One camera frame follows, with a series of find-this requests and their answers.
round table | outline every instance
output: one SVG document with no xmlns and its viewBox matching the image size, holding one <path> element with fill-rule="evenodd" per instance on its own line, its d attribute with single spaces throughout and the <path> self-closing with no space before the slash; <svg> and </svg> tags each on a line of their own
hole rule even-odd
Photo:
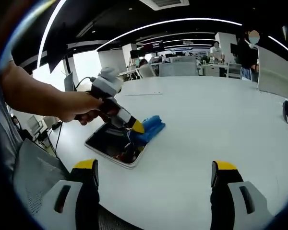
<svg viewBox="0 0 288 230">
<path fill-rule="evenodd" d="M 189 76 L 125 82 L 116 99 L 140 121 L 160 115 L 166 123 L 134 169 L 84 146 L 103 124 L 99 118 L 87 126 L 63 124 L 57 149 L 69 171 L 79 161 L 98 159 L 100 204 L 116 216 L 149 230 L 209 229 L 214 160 L 236 165 L 273 215 L 287 202 L 284 98 L 259 92 L 249 81 Z M 50 137 L 54 146 L 58 132 Z"/>
</svg>

blue object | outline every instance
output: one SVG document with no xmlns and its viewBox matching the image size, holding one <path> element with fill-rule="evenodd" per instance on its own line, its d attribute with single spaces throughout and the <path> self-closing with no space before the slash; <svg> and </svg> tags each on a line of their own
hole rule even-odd
<svg viewBox="0 0 288 230">
<path fill-rule="evenodd" d="M 164 127 L 165 124 L 162 123 L 159 116 L 155 115 L 149 119 L 142 122 L 145 133 L 137 133 L 134 131 L 129 131 L 127 136 L 131 142 L 136 146 L 146 145 L 152 138 L 154 138 Z"/>
</svg>

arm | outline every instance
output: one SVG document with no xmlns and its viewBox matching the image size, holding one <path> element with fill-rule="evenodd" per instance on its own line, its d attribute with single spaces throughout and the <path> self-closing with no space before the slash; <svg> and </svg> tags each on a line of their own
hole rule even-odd
<svg viewBox="0 0 288 230">
<path fill-rule="evenodd" d="M 102 102 L 86 92 L 61 92 L 32 78 L 23 68 L 10 61 L 0 84 L 6 103 L 13 109 L 71 121 L 77 114 L 98 109 Z"/>
</svg>

ceiling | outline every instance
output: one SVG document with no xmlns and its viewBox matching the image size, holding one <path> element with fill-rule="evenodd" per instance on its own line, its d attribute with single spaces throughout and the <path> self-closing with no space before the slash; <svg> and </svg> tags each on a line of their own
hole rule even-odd
<svg viewBox="0 0 288 230">
<path fill-rule="evenodd" d="M 56 17 L 50 29 L 48 40 L 44 50 L 51 43 L 52 34 L 55 34 L 65 24 L 64 38 L 66 43 L 79 43 L 81 41 L 101 41 L 100 44 L 78 47 L 69 50 L 83 52 L 98 48 L 102 43 L 111 40 L 121 34 L 152 23 L 181 19 L 181 18 L 215 18 L 233 21 L 243 24 L 238 26 L 224 22 L 214 21 L 181 21 L 164 23 L 148 27 L 119 38 L 116 43 L 108 44 L 99 51 L 118 48 L 128 43 L 139 43 L 143 40 L 163 35 L 190 32 L 210 32 L 213 34 L 178 34 L 173 36 L 156 38 L 143 43 L 163 40 L 208 38 L 214 39 L 217 32 L 236 34 L 240 36 L 242 30 L 257 30 L 260 33 L 259 44 L 270 49 L 288 60 L 288 51 L 269 39 L 270 35 L 288 47 L 288 7 L 283 5 L 252 6 L 240 2 L 228 5 L 215 3 L 199 3 L 189 0 L 189 6 L 175 7 L 154 11 L 139 0 L 67 0 Z M 17 64 L 37 55 L 41 38 L 48 20 L 59 1 L 47 9 L 24 34 L 21 41 L 13 50 L 13 56 Z M 82 37 L 77 38 L 82 29 L 93 23 L 93 27 Z M 284 39 L 282 27 L 287 28 L 287 39 Z M 194 41 L 198 44 L 212 44 L 212 41 Z M 167 43 L 167 45 L 180 45 L 182 41 Z"/>
</svg>

hand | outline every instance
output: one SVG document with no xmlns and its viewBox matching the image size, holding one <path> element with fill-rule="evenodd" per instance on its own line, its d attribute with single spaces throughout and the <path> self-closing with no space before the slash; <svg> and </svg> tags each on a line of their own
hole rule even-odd
<svg viewBox="0 0 288 230">
<path fill-rule="evenodd" d="M 100 115 L 98 110 L 102 101 L 87 92 L 61 92 L 58 118 L 70 122 L 76 115 L 81 115 L 81 125 L 86 125 Z"/>
</svg>

